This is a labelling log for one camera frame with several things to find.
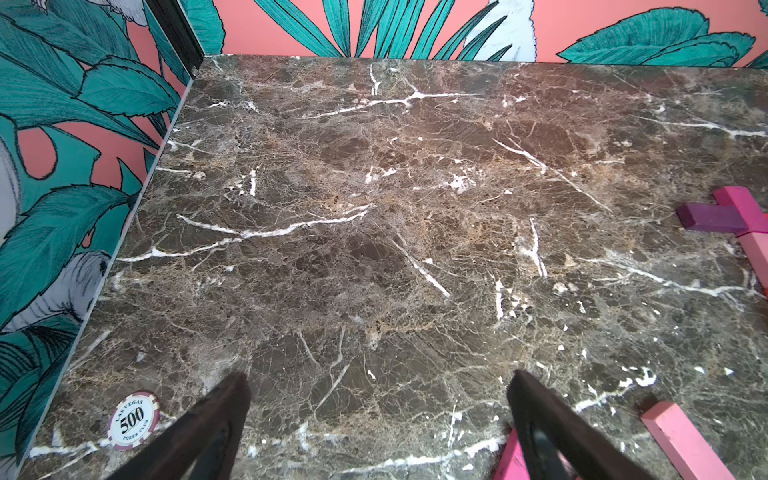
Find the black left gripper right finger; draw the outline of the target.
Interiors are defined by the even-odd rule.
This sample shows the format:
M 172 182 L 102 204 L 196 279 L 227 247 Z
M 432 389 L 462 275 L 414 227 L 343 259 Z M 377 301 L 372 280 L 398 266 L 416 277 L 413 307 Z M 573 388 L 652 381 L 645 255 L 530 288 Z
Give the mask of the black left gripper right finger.
M 516 370 L 506 396 L 531 479 L 651 477 L 531 373 Z

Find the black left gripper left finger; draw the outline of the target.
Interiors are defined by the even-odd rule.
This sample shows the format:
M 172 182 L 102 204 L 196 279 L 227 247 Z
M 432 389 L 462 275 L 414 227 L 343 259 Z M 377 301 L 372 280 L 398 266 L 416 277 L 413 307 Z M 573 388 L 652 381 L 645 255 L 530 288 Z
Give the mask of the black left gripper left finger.
M 246 374 L 231 373 L 110 478 L 228 479 L 250 402 Z

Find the purple block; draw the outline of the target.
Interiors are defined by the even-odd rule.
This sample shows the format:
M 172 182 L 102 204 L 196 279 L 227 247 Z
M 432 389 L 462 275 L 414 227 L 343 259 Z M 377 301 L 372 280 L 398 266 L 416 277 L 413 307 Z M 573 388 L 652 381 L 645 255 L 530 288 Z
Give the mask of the purple block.
M 675 212 L 686 230 L 740 235 L 747 229 L 735 206 L 684 203 Z

